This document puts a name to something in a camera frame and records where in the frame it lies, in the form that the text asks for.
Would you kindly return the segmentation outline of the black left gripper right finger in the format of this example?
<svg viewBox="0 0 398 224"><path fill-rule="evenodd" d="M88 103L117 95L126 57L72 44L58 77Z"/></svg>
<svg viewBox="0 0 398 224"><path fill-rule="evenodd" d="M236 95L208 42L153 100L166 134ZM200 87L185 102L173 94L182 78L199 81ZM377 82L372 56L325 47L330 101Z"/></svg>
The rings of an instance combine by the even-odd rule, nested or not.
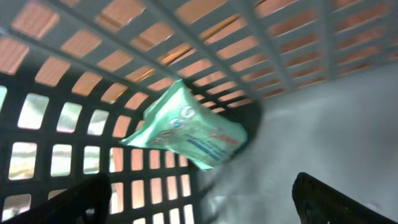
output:
<svg viewBox="0 0 398 224"><path fill-rule="evenodd" d="M305 172L298 173L292 198L302 224L397 224Z"/></svg>

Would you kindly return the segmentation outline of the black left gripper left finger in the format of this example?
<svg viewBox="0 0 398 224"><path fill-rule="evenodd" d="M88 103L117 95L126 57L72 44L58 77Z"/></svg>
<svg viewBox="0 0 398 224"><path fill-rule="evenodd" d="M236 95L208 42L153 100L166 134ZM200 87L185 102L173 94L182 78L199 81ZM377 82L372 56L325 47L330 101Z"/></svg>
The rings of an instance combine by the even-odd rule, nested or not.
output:
<svg viewBox="0 0 398 224"><path fill-rule="evenodd" d="M110 179L100 172L5 224L105 224L111 194Z"/></svg>

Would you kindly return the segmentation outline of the teal wet wipes pack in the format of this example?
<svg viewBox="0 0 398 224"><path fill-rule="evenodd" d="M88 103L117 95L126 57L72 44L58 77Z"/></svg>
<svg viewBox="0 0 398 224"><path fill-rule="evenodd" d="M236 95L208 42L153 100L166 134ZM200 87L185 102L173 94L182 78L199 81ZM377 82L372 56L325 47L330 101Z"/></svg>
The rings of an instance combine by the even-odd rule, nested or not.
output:
<svg viewBox="0 0 398 224"><path fill-rule="evenodd" d="M248 140L239 123L205 108L182 80L144 112L144 123L127 138L125 146L172 151L199 169L220 166Z"/></svg>

